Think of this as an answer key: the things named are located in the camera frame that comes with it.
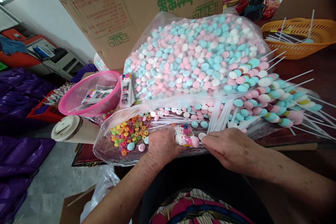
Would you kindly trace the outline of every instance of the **red plastic crate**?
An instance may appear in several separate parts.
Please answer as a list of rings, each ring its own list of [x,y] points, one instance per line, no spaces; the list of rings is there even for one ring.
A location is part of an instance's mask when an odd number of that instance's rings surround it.
[[[46,102],[47,99],[43,98],[43,100],[35,107],[32,109],[32,111],[27,115],[27,118],[33,118],[36,120],[40,120],[40,121],[45,121],[48,123],[58,123],[62,118],[65,117],[65,115],[63,115],[60,111],[58,111],[57,108],[53,107],[53,106],[49,106],[49,108],[47,108],[47,110],[45,112],[43,112],[42,114],[35,114],[35,111],[39,108],[41,108],[43,105],[46,106],[45,104],[43,104],[44,102]]]

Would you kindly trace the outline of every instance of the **white wall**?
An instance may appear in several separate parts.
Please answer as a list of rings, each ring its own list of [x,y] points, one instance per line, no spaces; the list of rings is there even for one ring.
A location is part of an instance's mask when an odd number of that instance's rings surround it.
[[[96,51],[59,0],[14,0],[5,8],[30,30],[69,49],[84,62],[93,59]]]

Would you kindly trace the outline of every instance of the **forearm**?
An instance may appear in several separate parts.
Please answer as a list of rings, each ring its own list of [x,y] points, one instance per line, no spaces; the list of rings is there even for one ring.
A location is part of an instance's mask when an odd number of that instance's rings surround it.
[[[83,224],[129,223],[144,192],[161,168],[145,154],[93,209]]]
[[[318,215],[333,212],[336,203],[336,183],[294,162],[285,155],[272,151],[272,171],[266,180],[272,182],[316,211]]]

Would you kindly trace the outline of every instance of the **hand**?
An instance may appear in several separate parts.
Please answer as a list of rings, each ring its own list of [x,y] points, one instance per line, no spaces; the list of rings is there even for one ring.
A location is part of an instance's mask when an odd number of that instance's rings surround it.
[[[211,132],[202,143],[230,171],[265,179],[274,167],[276,152],[255,143],[237,128]]]
[[[154,131],[149,135],[148,144],[146,155],[159,169],[162,169],[186,149],[176,143],[174,128]]]

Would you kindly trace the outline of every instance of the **pink plastic basket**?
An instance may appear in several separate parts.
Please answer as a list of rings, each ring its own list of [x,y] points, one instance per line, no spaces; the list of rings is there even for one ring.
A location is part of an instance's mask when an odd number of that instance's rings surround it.
[[[88,91],[96,85],[116,87],[103,100],[83,110],[76,111],[75,108],[82,104]],[[120,73],[116,71],[103,71],[95,73],[74,85],[60,100],[59,111],[64,115],[80,115],[84,117],[96,117],[106,114],[115,109],[120,101]]]

